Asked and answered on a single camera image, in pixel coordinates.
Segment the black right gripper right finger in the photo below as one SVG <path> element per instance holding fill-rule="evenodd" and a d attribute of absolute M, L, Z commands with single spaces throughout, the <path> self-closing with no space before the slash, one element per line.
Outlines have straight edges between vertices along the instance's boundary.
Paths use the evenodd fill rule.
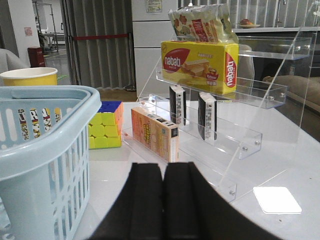
<path fill-rule="evenodd" d="M 193 162 L 169 163 L 164 180 L 167 240 L 276 240 L 232 207 Z"/>

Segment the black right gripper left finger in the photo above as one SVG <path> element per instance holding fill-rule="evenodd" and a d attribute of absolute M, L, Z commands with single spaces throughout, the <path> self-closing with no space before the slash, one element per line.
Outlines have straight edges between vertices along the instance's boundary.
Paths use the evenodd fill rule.
<path fill-rule="evenodd" d="M 133 163 L 112 207 L 91 240 L 161 240 L 162 174 L 156 163 Z"/>

